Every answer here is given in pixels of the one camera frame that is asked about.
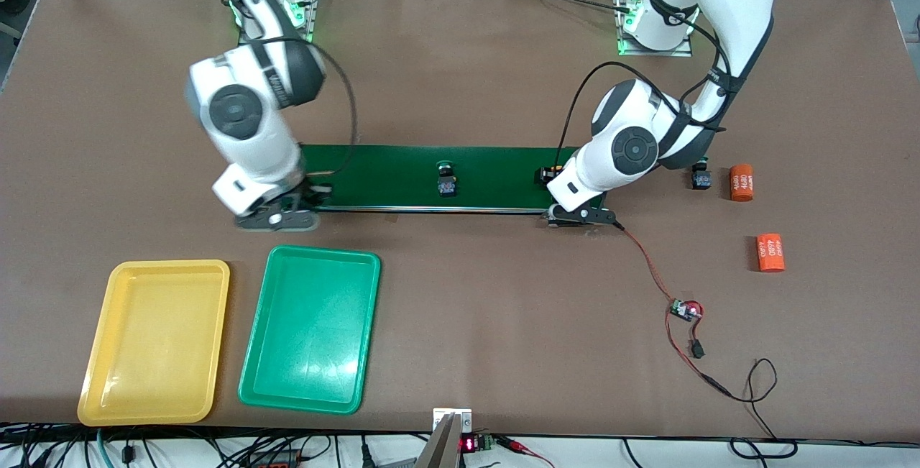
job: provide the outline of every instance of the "orange cylinder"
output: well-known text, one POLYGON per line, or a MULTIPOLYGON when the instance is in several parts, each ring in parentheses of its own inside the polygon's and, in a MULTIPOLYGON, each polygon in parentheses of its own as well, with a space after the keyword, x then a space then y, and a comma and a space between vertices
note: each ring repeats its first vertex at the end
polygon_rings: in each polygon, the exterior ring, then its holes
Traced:
POLYGON ((783 241, 778 234, 770 232, 757 237, 757 261, 761 272, 782 272, 786 270, 783 257, 783 241))
POLYGON ((732 200, 735 202, 753 200, 753 166, 736 164, 729 170, 729 178, 732 181, 732 200))

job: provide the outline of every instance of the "brown table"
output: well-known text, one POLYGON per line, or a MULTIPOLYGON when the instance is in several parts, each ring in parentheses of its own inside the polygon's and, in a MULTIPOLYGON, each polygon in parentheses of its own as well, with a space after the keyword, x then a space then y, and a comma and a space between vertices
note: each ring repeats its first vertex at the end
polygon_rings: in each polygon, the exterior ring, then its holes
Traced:
MULTIPOLYGON (((365 144, 554 146, 585 72, 615 55, 609 12, 561 0, 324 3, 316 42, 354 81, 365 144)), ((325 215, 311 234, 234 229, 210 190, 226 164, 182 98, 188 65, 233 42, 218 0, 40 0, 0 97, 0 419, 75 421, 115 265, 221 258, 233 284, 206 424, 423 430, 431 408, 470 406, 477 426, 516 433, 762 435, 671 350, 664 299, 616 229, 372 214, 325 215), (382 259, 353 416, 236 399, 279 243, 382 259)), ((627 61, 679 93, 711 59, 696 44, 692 59, 627 61)), ((625 78, 592 81, 569 144, 625 78)), ((717 187, 659 170, 608 197, 674 294, 706 305, 704 371, 740 392, 756 357, 776 363, 759 410, 779 435, 920 434, 918 95, 890 3, 778 0, 709 153, 717 187), (742 161, 752 203, 726 199, 725 168, 742 161), (783 235, 788 271, 753 272, 761 232, 783 235)), ((285 115, 303 141, 347 140, 338 78, 285 115)))

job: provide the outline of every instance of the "robotic arm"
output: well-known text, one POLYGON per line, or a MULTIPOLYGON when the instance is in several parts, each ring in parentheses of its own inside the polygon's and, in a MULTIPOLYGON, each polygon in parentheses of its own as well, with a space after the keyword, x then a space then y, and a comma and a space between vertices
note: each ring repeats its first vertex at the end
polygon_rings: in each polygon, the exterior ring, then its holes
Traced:
MULTIPOLYGON (((634 182, 656 163, 671 170, 685 168, 706 153, 727 107, 768 41, 773 0, 696 3, 716 30, 727 59, 720 58, 710 70, 703 91, 690 107, 680 107, 671 96, 635 79, 610 89, 592 117, 592 140, 548 184, 566 211, 634 182), (677 114, 671 107, 677 108, 677 114)), ((634 36, 658 49, 677 46, 686 34, 686 26, 668 12, 690 17, 696 11, 693 0, 643 0, 643 6, 634 36)))
POLYGON ((230 163, 213 192, 237 216, 303 182, 300 146, 280 110, 315 100, 326 72, 276 0, 233 0, 259 28, 256 40, 190 68, 188 106, 230 163))

